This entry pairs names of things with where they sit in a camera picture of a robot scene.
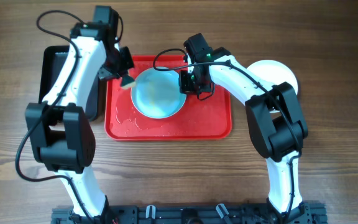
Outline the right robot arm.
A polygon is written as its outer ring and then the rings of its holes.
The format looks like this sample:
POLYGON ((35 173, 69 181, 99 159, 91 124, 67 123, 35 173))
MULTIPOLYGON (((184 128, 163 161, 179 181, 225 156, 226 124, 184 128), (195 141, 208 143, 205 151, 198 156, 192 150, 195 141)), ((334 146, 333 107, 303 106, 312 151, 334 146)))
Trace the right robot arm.
POLYGON ((290 223, 300 217, 298 160, 308 128, 294 88, 257 77, 225 48, 212 49, 202 34, 183 46, 187 69, 179 77, 180 92, 212 96, 221 86, 245 105, 251 142, 267 162, 271 221, 290 223))

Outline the light blue plate top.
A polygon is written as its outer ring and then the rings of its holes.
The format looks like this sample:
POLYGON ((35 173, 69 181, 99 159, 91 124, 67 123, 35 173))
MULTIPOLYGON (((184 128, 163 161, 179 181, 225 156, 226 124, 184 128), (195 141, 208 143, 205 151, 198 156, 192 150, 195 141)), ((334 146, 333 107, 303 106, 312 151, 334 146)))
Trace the light blue plate top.
POLYGON ((153 119, 165 119, 181 110, 186 95, 179 91, 179 74, 148 68, 135 79, 131 100, 138 112, 153 119))

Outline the green and yellow sponge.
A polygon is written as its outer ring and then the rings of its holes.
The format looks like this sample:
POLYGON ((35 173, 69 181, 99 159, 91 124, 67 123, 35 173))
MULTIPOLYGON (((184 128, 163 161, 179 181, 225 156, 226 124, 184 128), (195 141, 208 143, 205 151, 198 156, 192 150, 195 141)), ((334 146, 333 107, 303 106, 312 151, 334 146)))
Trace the green and yellow sponge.
POLYGON ((124 90, 135 87, 135 79, 130 75, 122 76, 120 87, 124 90))

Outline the white plate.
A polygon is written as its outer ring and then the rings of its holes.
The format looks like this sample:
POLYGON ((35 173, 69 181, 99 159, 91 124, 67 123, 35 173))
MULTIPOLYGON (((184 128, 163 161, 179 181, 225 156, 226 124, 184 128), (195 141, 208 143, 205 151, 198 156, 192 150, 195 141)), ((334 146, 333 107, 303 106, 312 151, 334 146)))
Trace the white plate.
POLYGON ((247 67, 247 73, 250 73, 250 76, 268 91, 273 85, 287 82, 293 87, 296 95, 298 94, 298 80, 295 74, 281 62, 259 60, 247 67))

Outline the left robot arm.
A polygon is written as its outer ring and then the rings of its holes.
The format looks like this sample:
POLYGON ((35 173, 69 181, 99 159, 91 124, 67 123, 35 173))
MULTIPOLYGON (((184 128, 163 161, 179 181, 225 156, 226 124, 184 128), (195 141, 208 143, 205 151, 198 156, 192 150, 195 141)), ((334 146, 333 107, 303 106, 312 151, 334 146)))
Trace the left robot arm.
POLYGON ((27 133, 17 150, 16 172, 29 182, 60 179, 73 202, 65 217, 69 222, 117 223, 91 166, 96 140, 85 109, 96 79, 118 79, 123 89, 135 85, 128 73, 134 68, 131 53, 119 45, 123 28, 122 17, 110 6, 96 6, 91 22, 79 19, 66 38, 68 55, 53 87, 25 111, 27 133), (51 176, 36 179, 22 173, 26 141, 51 176))

